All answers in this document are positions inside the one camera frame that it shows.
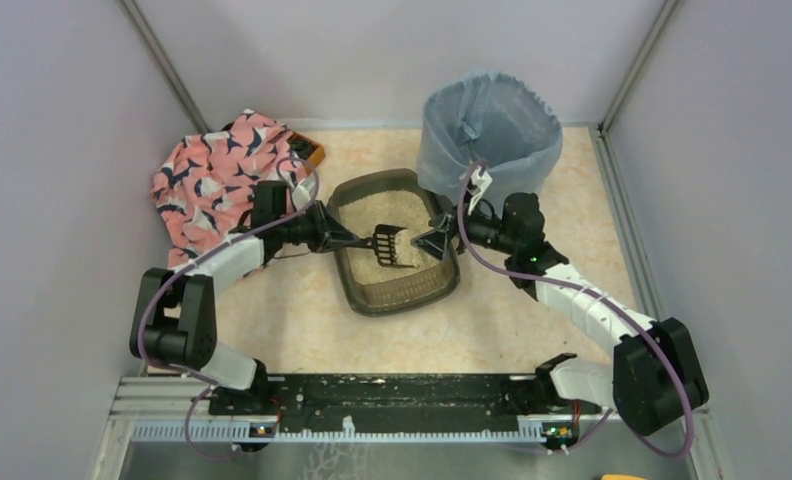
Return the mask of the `black litter scoop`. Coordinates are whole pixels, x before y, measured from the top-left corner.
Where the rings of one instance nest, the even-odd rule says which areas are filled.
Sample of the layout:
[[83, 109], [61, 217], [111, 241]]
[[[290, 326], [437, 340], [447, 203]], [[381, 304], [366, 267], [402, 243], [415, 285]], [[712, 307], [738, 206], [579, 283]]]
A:
[[359, 238], [348, 245], [348, 248], [371, 251], [376, 263], [382, 268], [407, 269], [416, 268], [416, 265], [402, 263], [397, 252], [397, 235], [405, 227], [389, 224], [377, 224], [371, 235]]

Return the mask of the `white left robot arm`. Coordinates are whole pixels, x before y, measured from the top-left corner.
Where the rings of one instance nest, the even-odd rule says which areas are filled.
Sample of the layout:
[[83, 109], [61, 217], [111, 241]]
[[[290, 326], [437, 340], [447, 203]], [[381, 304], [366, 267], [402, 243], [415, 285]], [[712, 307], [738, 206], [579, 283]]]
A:
[[256, 187], [252, 209], [217, 246], [173, 269], [148, 269], [138, 289], [131, 354], [216, 390], [267, 402], [272, 388], [265, 364], [218, 339], [216, 297], [267, 265], [286, 245], [330, 253], [359, 242], [315, 192], [264, 181]]

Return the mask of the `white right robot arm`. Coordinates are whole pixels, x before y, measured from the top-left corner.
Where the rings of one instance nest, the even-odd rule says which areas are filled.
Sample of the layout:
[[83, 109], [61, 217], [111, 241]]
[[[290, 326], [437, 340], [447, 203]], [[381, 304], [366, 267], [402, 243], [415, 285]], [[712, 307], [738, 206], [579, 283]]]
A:
[[475, 246], [505, 255], [499, 273], [533, 300], [565, 315], [611, 359], [589, 362], [563, 353], [537, 367], [536, 396], [545, 405], [584, 401], [612, 409], [631, 430], [649, 436], [710, 399], [689, 329], [655, 320], [587, 281], [546, 238], [534, 193], [513, 193], [501, 214], [452, 207], [412, 246], [441, 259]]

